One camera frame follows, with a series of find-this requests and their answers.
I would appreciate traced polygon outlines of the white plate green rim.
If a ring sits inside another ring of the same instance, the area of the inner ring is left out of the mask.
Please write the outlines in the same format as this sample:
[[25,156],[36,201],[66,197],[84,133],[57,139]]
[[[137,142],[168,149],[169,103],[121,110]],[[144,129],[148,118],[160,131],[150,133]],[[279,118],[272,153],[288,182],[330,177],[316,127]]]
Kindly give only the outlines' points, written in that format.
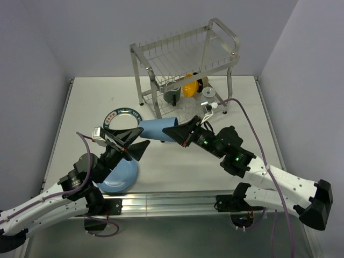
[[141,114],[129,107],[120,107],[111,111],[103,121],[103,128],[107,130],[123,130],[135,128],[142,121]]

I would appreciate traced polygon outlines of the clear drinking glass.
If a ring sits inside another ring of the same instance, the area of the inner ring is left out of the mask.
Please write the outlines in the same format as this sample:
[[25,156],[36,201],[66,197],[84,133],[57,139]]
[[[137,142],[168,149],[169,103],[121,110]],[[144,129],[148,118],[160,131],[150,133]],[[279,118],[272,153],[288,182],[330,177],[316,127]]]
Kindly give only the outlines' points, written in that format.
[[193,118],[195,115],[199,115],[202,111],[200,105],[193,97],[186,97],[180,101],[181,120],[188,120]]

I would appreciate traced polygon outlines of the blue plastic cup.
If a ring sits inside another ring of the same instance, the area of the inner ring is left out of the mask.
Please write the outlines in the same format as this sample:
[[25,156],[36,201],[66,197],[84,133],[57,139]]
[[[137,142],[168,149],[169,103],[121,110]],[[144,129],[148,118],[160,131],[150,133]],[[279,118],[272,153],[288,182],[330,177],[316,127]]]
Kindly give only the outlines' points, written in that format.
[[144,129],[140,134],[142,138],[166,142],[174,142],[174,140],[166,135],[163,132],[163,129],[176,125],[178,125],[178,120],[176,117],[143,120],[138,124],[139,127]]

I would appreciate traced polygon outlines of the dark green mug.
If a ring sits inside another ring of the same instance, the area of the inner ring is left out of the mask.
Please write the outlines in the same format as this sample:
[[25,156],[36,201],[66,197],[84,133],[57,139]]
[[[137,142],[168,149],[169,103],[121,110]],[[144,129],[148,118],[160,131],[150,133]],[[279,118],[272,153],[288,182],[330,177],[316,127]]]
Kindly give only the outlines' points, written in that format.
[[177,103],[180,101],[181,98],[181,88],[178,87],[171,91],[165,92],[163,94],[163,99],[165,102],[171,104],[172,106],[176,106]]

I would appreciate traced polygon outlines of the orange bowl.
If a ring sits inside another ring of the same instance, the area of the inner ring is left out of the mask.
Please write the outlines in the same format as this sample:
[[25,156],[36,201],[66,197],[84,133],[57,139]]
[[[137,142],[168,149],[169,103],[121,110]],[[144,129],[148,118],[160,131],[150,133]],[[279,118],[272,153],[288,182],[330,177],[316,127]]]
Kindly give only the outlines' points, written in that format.
[[185,84],[182,87],[182,91],[185,97],[193,97],[199,90],[200,83],[198,81],[193,81]]

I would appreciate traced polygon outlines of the brown and black bowl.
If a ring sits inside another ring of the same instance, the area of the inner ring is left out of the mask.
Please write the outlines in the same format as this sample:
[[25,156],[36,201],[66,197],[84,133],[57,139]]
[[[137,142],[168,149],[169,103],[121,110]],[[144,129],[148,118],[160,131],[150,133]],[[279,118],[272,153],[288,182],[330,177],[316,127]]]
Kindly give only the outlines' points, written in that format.
[[197,92],[201,93],[204,88],[208,87],[208,85],[209,85],[209,78],[207,76],[202,77],[202,78],[197,80],[197,84],[198,84]]

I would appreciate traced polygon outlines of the grey ceramic cup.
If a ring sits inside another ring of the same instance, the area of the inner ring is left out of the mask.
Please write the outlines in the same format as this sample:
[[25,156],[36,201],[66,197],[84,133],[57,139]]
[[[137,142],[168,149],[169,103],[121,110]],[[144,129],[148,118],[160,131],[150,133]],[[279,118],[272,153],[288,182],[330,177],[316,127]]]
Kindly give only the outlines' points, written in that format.
[[202,90],[200,102],[213,103],[216,102],[216,91],[212,87],[205,87]]

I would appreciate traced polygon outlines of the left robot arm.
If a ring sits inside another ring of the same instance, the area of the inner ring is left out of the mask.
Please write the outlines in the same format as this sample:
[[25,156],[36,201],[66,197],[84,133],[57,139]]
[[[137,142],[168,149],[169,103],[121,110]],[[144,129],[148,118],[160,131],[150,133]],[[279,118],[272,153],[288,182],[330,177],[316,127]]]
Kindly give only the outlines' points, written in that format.
[[36,231],[74,216],[103,212],[105,199],[97,184],[103,183],[122,160],[139,161],[150,141],[135,143],[142,127],[110,130],[95,127],[90,140],[105,148],[97,156],[87,152],[73,169],[49,189],[14,208],[1,211],[1,253],[23,245]]

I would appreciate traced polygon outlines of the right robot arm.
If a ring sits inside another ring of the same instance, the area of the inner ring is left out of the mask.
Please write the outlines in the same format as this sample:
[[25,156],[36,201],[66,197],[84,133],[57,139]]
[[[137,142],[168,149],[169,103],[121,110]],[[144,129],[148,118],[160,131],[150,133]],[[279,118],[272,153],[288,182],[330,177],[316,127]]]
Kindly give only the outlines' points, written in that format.
[[286,210],[304,225],[325,230],[333,204],[330,182],[306,180],[269,165],[263,158],[242,148],[243,139],[234,126],[214,133],[202,128],[201,121],[199,116],[194,116],[187,123],[162,131],[182,147],[195,144],[221,159],[224,171],[243,180],[232,198],[237,209],[264,206]]

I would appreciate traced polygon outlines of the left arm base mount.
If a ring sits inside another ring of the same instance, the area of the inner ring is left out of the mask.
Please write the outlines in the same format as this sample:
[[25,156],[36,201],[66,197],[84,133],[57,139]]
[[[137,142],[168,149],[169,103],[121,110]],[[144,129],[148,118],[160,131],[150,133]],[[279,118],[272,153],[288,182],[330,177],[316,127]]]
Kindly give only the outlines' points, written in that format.
[[[117,235],[120,231],[120,227],[115,221],[110,219],[110,217],[121,215],[122,207],[123,200],[121,198],[108,198],[105,199],[104,205],[97,214],[87,213],[83,215],[83,225],[86,234],[97,238],[109,238]],[[101,234],[108,225],[113,226],[115,231],[109,234]]]

